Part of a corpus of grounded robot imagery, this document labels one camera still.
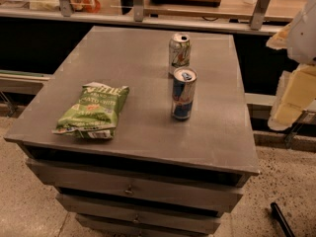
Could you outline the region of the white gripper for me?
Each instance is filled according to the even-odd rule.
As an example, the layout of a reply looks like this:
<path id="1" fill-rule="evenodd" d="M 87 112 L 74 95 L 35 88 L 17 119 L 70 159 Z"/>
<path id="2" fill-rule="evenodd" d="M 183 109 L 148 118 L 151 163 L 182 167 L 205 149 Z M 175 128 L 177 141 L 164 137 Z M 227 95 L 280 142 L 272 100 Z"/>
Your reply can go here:
<path id="1" fill-rule="evenodd" d="M 268 127 L 286 130 L 316 99 L 316 0 L 308 0 L 291 24 L 270 37 L 266 46 L 287 49 L 290 59 L 304 63 L 291 73 L 283 71 L 278 80 Z"/>

